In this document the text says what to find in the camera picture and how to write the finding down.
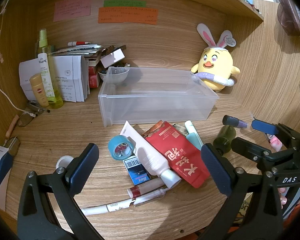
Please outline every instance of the black and purple tube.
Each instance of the black and purple tube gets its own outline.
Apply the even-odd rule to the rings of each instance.
[[[236,117],[225,115],[222,119],[223,125],[231,125],[238,128],[247,128],[248,124]]]

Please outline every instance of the pink pen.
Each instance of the pink pen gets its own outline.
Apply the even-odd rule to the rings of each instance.
[[[68,42],[68,46],[78,46],[78,45],[86,45],[86,44],[91,44],[91,42],[84,42],[84,41],[71,41]]]

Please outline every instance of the yellow chick plush toy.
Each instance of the yellow chick plush toy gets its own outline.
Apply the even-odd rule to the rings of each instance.
[[[233,60],[225,49],[225,46],[235,46],[235,40],[232,38],[230,31],[224,31],[217,44],[215,44],[209,28],[200,23],[197,31],[209,47],[205,48],[200,61],[191,69],[196,73],[208,87],[218,92],[224,87],[234,85],[234,80],[229,79],[231,74],[240,74],[239,68],[233,66]]]

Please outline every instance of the clear plastic bin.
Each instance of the clear plastic bin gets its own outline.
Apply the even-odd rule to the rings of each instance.
[[[190,71],[114,68],[99,92],[103,125],[206,120],[218,99]]]

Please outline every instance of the bowl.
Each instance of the bowl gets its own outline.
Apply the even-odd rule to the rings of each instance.
[[[109,70],[111,71],[111,73],[108,75],[108,80],[107,82],[111,83],[111,84],[118,84],[123,82],[127,76],[128,76],[128,72],[129,72],[129,68],[128,67],[109,67]],[[107,74],[102,74],[100,72],[99,76],[100,78],[104,81],[106,78]]]

